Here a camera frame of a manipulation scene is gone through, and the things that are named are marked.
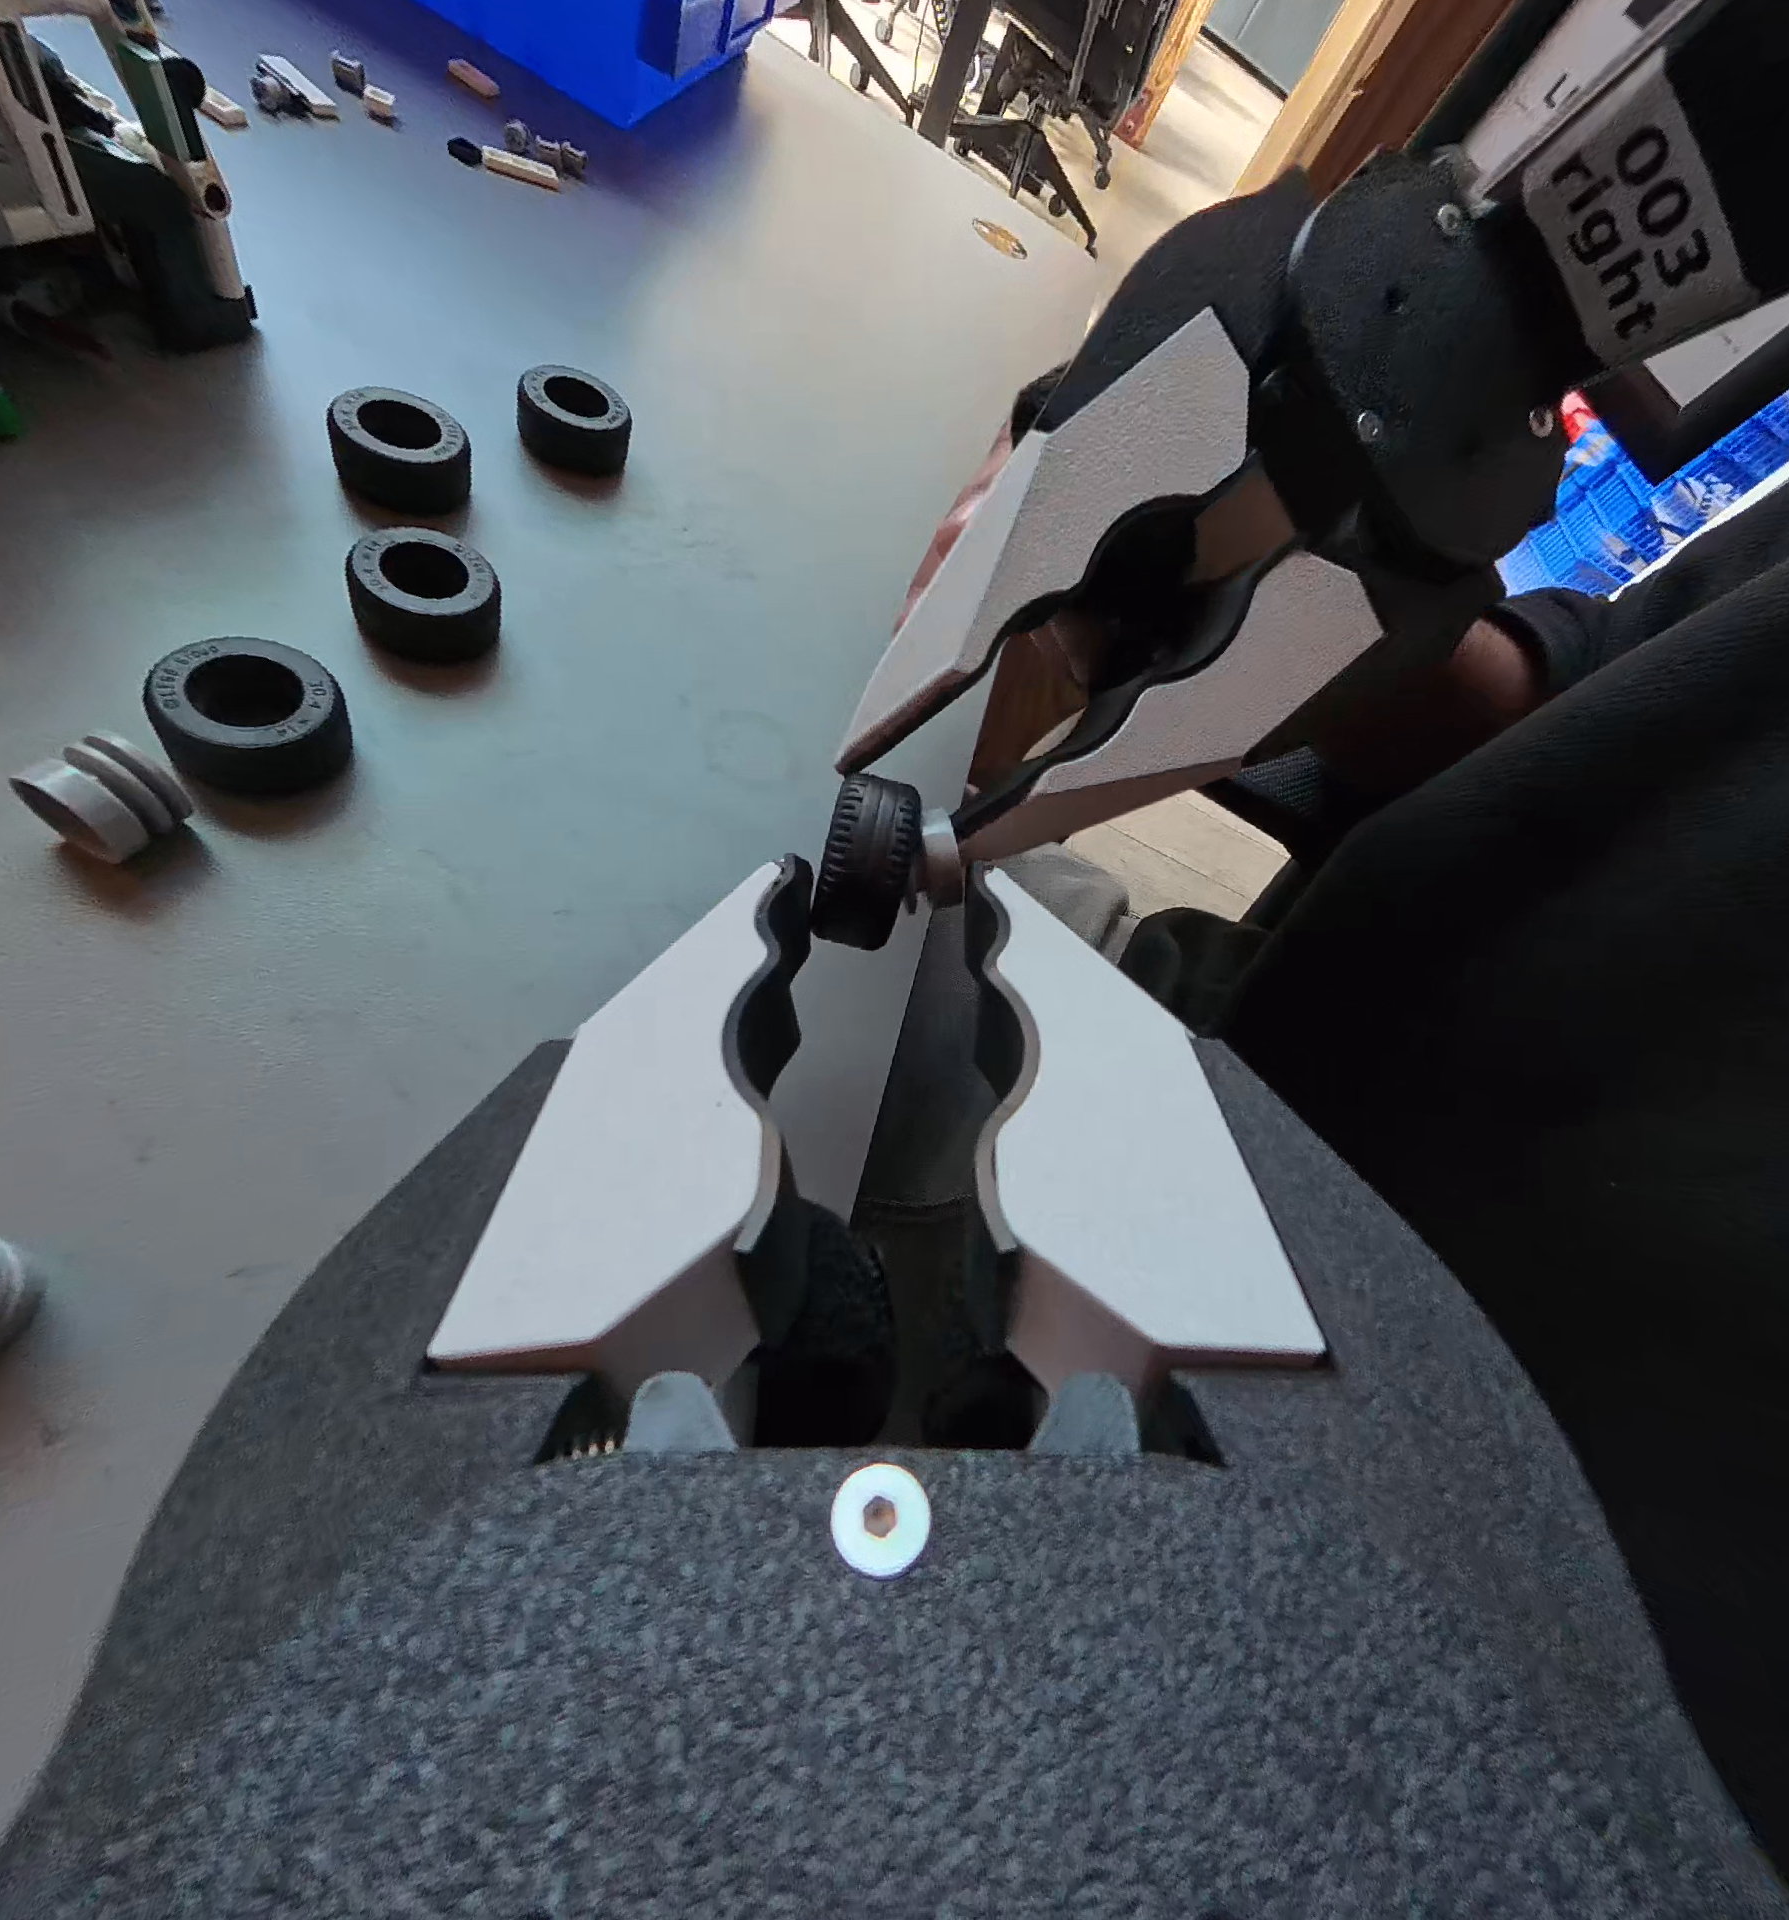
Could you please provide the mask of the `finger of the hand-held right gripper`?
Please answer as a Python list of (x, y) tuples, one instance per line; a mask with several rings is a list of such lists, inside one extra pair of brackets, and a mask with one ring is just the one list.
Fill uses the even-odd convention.
[(904, 614), (837, 752), (859, 774), (986, 691), (976, 763), (1009, 767), (1086, 703), (1108, 618), (1081, 611), (1117, 542), (1186, 528), (1187, 558), (1135, 585), (1217, 585), (1293, 545), (1291, 511), (1247, 448), (1250, 375), (1212, 314), (1187, 322), (1055, 429), (1031, 429), (964, 511)]
[(1092, 660), (1086, 701), (961, 803), (964, 866), (1012, 856), (1233, 771), (1383, 635), (1362, 576), (1286, 542), (1217, 578), (1198, 540), (1177, 616)]

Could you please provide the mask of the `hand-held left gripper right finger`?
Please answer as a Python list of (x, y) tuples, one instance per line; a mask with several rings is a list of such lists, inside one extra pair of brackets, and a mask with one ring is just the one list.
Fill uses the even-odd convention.
[(1009, 1356), (1138, 1437), (1177, 1374), (1314, 1371), (1328, 1341), (1189, 1030), (998, 868), (964, 887), (977, 1266)]

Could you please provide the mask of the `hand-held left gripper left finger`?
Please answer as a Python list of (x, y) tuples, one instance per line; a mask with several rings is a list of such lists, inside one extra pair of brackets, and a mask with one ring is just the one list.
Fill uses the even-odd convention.
[(726, 1387), (811, 1302), (769, 1098), (803, 1032), (804, 856), (752, 871), (571, 1036), (426, 1345), (447, 1374)]

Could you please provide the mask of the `black rubber lego tyre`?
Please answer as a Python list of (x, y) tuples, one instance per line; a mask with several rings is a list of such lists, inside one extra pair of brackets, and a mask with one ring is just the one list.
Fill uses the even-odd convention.
[(338, 482), (378, 506), (440, 515), (473, 492), (471, 436), (426, 397), (352, 387), (330, 399), (326, 429)]
[(174, 767), (244, 797), (292, 797), (350, 764), (352, 726), (330, 668), (259, 636), (208, 636), (157, 660), (145, 714)]
[(522, 444), (549, 468), (612, 477), (624, 468), (633, 411), (608, 380), (567, 365), (536, 365), (518, 376)]
[(350, 545), (345, 581), (364, 636), (403, 660), (469, 661), (500, 641), (500, 575), (477, 547), (447, 534), (418, 526), (374, 530)]
[(848, 776), (829, 819), (811, 893), (811, 936), (882, 949), (907, 909), (924, 848), (924, 800), (907, 781)]

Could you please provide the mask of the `person's right forearm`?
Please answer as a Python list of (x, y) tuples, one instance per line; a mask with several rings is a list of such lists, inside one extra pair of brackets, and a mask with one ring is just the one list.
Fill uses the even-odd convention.
[(1546, 586), (1495, 606), (1458, 641), (1434, 679), (1436, 714), (1455, 754), (1499, 737), (1596, 661), (1603, 603), (1575, 588)]

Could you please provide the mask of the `scattered small lego pieces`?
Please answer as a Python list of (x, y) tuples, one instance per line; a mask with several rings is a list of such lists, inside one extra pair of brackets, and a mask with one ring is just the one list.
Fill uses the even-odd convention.
[[(330, 81), (341, 96), (354, 101), (369, 123), (390, 131), (403, 130), (401, 96), (375, 85), (364, 62), (349, 55), (330, 59)], [(257, 55), (247, 91), (257, 111), (278, 121), (323, 126), (341, 115), (338, 98), (283, 55)], [(469, 131), (449, 131), (445, 150), (464, 167), (545, 189), (560, 189), (567, 180), (586, 180), (590, 163), (584, 150), (569, 141), (542, 140), (522, 121), (503, 126), (502, 145), (477, 140)]]

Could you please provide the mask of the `white green lego truck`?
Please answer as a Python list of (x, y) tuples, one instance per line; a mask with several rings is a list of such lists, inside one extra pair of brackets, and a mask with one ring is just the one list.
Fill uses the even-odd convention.
[[(207, 140), (250, 113), (168, 46), (160, 12), (0, 2), (0, 328), (32, 343), (107, 357), (114, 309), (171, 352), (257, 323)], [(21, 433), (0, 376), (0, 443)]]

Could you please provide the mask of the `person's left leg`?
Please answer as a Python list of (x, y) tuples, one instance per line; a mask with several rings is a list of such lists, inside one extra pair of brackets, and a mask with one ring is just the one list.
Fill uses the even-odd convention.
[(979, 1066), (979, 978), (961, 906), (929, 920), (892, 1053), (854, 1218), (976, 1197), (979, 1132), (998, 1098)]

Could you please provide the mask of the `blue plastic crate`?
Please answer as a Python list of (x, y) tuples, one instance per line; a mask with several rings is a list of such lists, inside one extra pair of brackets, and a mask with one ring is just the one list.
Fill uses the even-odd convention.
[(1616, 596), (1789, 468), (1789, 392), (1660, 482), (1584, 396), (1566, 397), (1562, 417), (1571, 446), (1553, 517), (1497, 565), (1510, 596), (1553, 586)]

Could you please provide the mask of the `black office chair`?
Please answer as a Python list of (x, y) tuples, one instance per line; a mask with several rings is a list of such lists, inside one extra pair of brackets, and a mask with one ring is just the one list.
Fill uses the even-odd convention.
[(1049, 128), (1076, 123), (1092, 145), (1094, 186), (1113, 176), (1113, 134), (1135, 104), (1173, 22), (1175, 2), (1007, 2), (1004, 35), (973, 108), (957, 108), (949, 150), (1004, 182), (1011, 198), (1069, 220), (1090, 257), (1099, 229), (1058, 156)]

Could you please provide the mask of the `person's torso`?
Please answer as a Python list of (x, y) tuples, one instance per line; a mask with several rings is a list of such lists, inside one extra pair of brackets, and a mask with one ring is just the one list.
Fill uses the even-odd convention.
[(1126, 973), (1434, 1250), (1589, 1475), (1789, 1882), (1789, 480), (1455, 754), (1434, 679), (1318, 752), (1350, 828)]

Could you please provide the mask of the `blue plastic bin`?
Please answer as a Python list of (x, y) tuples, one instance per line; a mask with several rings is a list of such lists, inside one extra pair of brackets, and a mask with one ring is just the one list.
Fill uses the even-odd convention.
[(426, 2), (619, 130), (738, 62), (775, 2)]

